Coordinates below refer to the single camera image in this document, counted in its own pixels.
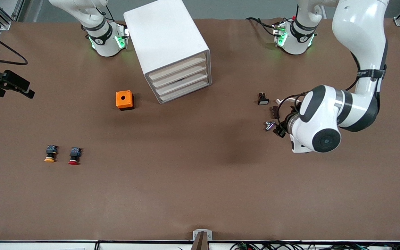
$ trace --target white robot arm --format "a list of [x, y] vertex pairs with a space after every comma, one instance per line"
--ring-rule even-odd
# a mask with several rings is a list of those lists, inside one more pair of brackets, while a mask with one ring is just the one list
[[336, 7], [339, 0], [297, 0], [297, 13], [294, 20], [282, 22], [274, 33], [276, 45], [285, 52], [299, 55], [311, 46], [314, 32], [322, 19], [319, 5]]
[[293, 152], [329, 152], [340, 144], [338, 127], [357, 132], [376, 119], [386, 70], [384, 14], [388, 1], [340, 0], [332, 30], [356, 60], [356, 90], [350, 93], [319, 85], [309, 91], [299, 113], [292, 112], [283, 123]]
[[107, 21], [97, 8], [108, 0], [49, 0], [49, 2], [74, 16], [89, 34], [92, 47], [103, 57], [116, 55], [127, 46], [128, 30], [124, 25]]

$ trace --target brown table surface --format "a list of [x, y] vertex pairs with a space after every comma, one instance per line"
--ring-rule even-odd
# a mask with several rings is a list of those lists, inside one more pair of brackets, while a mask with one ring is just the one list
[[[134, 51], [103, 58], [78, 23], [14, 23], [0, 38], [29, 61], [0, 64], [35, 98], [0, 98], [0, 240], [400, 240], [400, 27], [385, 21], [388, 70], [381, 112], [342, 130], [334, 152], [295, 155], [264, 131], [256, 104], [318, 84], [348, 87], [350, 52], [323, 20], [305, 54], [275, 48], [247, 20], [195, 21], [211, 49], [213, 85], [160, 105]], [[0, 59], [13, 56], [0, 45]], [[115, 92], [137, 108], [119, 111]], [[46, 146], [60, 146], [56, 163]], [[71, 147], [84, 149], [70, 166]]]

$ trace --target cable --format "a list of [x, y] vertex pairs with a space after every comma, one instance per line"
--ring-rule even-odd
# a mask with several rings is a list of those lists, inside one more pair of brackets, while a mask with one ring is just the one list
[[263, 23], [262, 20], [260, 20], [260, 18], [255, 19], [254, 17], [248, 17], [248, 18], [245, 18], [245, 20], [254, 20], [254, 21], [258, 22], [259, 24], [261, 24], [262, 27], [263, 27], [263, 29], [264, 29], [268, 34], [273, 35], [273, 36], [275, 36], [275, 37], [277, 37], [277, 38], [280, 37], [280, 35], [278, 35], [278, 34], [273, 34], [273, 33], [271, 33], [269, 30], [267, 30], [266, 27], [273, 28], [274, 25], [279, 24], [281, 21], [280, 21], [280, 22], [276, 22], [276, 23], [274, 23], [273, 25], [268, 25], [268, 24]]
[[6, 60], [0, 60], [0, 63], [7, 63], [7, 64], [15, 64], [15, 65], [27, 65], [27, 60], [24, 58], [24, 56], [22, 56], [21, 54], [19, 54], [18, 52], [16, 52], [16, 50], [10, 48], [9, 46], [7, 46], [5, 43], [0, 41], [0, 44], [2, 44], [4, 47], [6, 47], [7, 49], [9, 49], [10, 51], [12, 51], [13, 53], [15, 53], [18, 57], [21, 57], [24, 62], [12, 62], [12, 61], [6, 61]]
[[254, 250], [261, 250], [256, 244], [248, 244], [250, 247], [252, 247]]
[[97, 7], [95, 7], [95, 9], [97, 9], [98, 13], [100, 13], [100, 14], [103, 15], [103, 16], [105, 16], [105, 18], [106, 18], [107, 20], [110, 20], [110, 21], [113, 21], [113, 20], [114, 20], [114, 19], [111, 19], [111, 18], [107, 18], [107, 17], [106, 17], [106, 12], [100, 11], [100, 9], [98, 9]]
[[114, 20], [114, 17], [112, 16], [112, 13], [111, 13], [111, 10], [109, 9], [109, 7], [106, 5], [106, 9], [108, 9], [108, 11], [109, 11], [109, 15], [111, 15], [111, 19], [112, 19], [112, 21]]
[[290, 245], [292, 245], [293, 247], [294, 246], [297, 247], [299, 250], [305, 250], [301, 245], [297, 245], [297, 244], [295, 244], [293, 242], [290, 242]]
[[351, 89], [354, 87], [354, 85], [356, 85], [357, 80], [359, 80], [358, 77], [356, 77], [356, 80], [354, 80], [353, 84], [351, 84], [351, 85], [350, 85], [348, 88], [346, 88], [345, 90], [346, 90], [346, 91], [351, 90]]
[[299, 112], [299, 111], [297, 110], [297, 99], [298, 99], [299, 97], [301, 97], [302, 95], [305, 96], [306, 94], [308, 94], [308, 91], [302, 92], [302, 93], [300, 93], [298, 96], [295, 97], [295, 99], [294, 99], [294, 110], [295, 110], [296, 112]]
[[298, 95], [290, 95], [290, 96], [288, 96], [287, 98], [283, 99], [283, 100], [280, 102], [279, 106], [277, 107], [277, 114], [276, 114], [276, 116], [277, 116], [277, 121], [279, 122], [279, 126], [280, 126], [286, 133], [289, 133], [289, 132], [288, 132], [288, 130], [287, 130], [286, 128], [284, 128], [284, 127], [281, 125], [281, 119], [279, 118], [279, 117], [280, 117], [279, 111], [280, 111], [280, 109], [281, 109], [282, 104], [284, 104], [284, 102], [285, 102], [288, 98], [295, 98], [296, 96], [298, 96]]
[[235, 246], [239, 245], [238, 243], [235, 243], [234, 245], [232, 245], [229, 250], [232, 250], [232, 248], [234, 248]]

